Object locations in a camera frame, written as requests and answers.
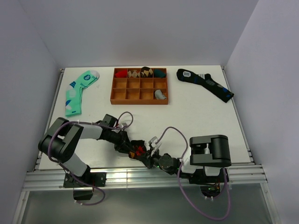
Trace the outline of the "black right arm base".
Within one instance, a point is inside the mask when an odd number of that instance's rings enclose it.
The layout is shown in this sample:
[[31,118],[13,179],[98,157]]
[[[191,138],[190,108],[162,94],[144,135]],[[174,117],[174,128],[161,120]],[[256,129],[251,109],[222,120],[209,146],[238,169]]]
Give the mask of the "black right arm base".
[[224,183],[225,180],[229,181],[226,168],[222,168],[218,176],[207,176],[204,169],[198,169],[189,178],[189,183],[200,185],[200,191],[204,196],[216,198],[221,195],[224,189],[224,187],[221,187],[221,183]]

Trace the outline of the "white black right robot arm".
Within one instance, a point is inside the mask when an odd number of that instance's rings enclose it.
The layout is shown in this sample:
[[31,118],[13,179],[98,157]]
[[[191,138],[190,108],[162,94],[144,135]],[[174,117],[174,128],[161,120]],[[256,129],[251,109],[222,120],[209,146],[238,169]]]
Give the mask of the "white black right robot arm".
[[228,137],[208,135],[191,137],[183,159],[159,154],[157,137],[149,142],[150,150],[141,149],[136,159],[147,168],[156,167],[180,178],[188,179],[190,184],[210,184],[229,181],[227,167],[232,165]]

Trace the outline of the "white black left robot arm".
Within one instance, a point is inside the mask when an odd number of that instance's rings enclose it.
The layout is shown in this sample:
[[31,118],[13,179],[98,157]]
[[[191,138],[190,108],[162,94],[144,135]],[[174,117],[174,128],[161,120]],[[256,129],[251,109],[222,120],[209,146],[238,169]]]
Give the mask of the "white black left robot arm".
[[38,149],[69,173],[79,186],[91,186],[97,178],[76,155],[78,142],[81,139],[105,140],[114,144],[116,151],[131,156],[135,153],[135,147],[125,131],[128,127],[120,125],[119,119],[109,114],[95,123],[57,118],[39,141]]

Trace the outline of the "red yellow argyle sock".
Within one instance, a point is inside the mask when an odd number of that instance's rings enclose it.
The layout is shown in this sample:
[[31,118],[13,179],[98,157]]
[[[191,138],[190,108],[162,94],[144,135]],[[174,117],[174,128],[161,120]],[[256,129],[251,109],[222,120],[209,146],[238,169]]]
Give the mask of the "red yellow argyle sock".
[[128,154],[129,158],[137,160],[146,154],[147,148],[144,140],[132,140],[131,145],[133,148]]

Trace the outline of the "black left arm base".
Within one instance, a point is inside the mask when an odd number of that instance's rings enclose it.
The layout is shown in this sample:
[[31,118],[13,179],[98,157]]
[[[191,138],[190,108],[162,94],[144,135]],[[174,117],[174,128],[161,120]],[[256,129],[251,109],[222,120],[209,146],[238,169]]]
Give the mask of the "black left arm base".
[[75,175],[74,177],[66,173],[63,188],[73,189],[73,198],[77,201],[89,201],[94,194],[95,187],[104,187],[106,184],[106,172],[91,172],[81,177]]

